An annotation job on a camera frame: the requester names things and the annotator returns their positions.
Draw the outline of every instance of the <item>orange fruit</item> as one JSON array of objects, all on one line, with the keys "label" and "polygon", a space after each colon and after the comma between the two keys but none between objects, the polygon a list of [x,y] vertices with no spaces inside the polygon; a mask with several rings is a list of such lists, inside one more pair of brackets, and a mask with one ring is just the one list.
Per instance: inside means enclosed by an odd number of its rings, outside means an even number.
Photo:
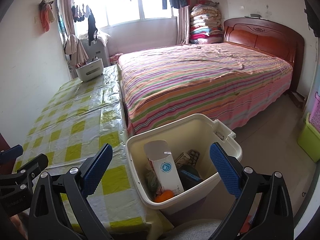
[{"label": "orange fruit", "polygon": [[161,203],[161,202],[166,201],[168,199],[171,199],[173,197],[174,197],[173,192],[171,190],[166,190],[161,195],[156,196],[155,202]]}]

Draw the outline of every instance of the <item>white storage box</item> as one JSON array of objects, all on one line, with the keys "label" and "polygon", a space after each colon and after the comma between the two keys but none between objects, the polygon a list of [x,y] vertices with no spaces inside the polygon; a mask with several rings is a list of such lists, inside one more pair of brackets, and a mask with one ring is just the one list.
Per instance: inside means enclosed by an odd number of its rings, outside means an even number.
[{"label": "white storage box", "polygon": [[88,81],[100,76],[103,73],[102,59],[98,58],[97,60],[91,61],[80,68],[76,68],[76,71],[82,81]]},{"label": "white storage box", "polygon": [[[228,155],[240,161],[242,149],[234,140],[235,137],[236,134],[219,120],[212,121],[203,114],[193,114],[129,138],[125,146],[127,159],[143,203],[149,208],[160,209],[165,214],[171,215],[204,198],[220,181],[220,176],[209,156],[211,144],[218,142]],[[197,150],[200,157],[196,163],[196,169],[204,181],[162,203],[153,202],[153,196],[146,184],[148,159],[143,146],[154,140],[165,140],[174,160],[182,152]]]}]

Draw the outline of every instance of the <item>striped bedspread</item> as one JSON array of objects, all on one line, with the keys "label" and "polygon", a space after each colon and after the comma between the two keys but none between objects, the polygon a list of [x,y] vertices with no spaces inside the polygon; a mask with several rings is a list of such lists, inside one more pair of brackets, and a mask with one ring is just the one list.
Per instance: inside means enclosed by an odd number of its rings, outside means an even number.
[{"label": "striped bedspread", "polygon": [[133,52],[119,65],[131,135],[195,113],[243,126],[289,88],[292,76],[286,61],[227,43]]}]

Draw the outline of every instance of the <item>stack of blankets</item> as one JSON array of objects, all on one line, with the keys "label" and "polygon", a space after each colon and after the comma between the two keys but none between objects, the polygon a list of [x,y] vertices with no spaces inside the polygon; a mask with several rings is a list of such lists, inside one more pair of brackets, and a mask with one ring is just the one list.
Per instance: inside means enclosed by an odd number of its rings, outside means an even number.
[{"label": "stack of blankets", "polygon": [[211,44],[223,42],[221,13],[217,3],[203,0],[190,12],[190,43]]}]

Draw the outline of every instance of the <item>cardboard box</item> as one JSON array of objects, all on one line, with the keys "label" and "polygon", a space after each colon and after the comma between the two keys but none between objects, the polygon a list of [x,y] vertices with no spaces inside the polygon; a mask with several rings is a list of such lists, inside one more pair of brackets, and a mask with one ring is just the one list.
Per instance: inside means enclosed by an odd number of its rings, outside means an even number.
[{"label": "cardboard box", "polygon": [[174,195],[184,192],[167,142],[164,140],[151,141],[143,148],[162,188],[172,190]]}]

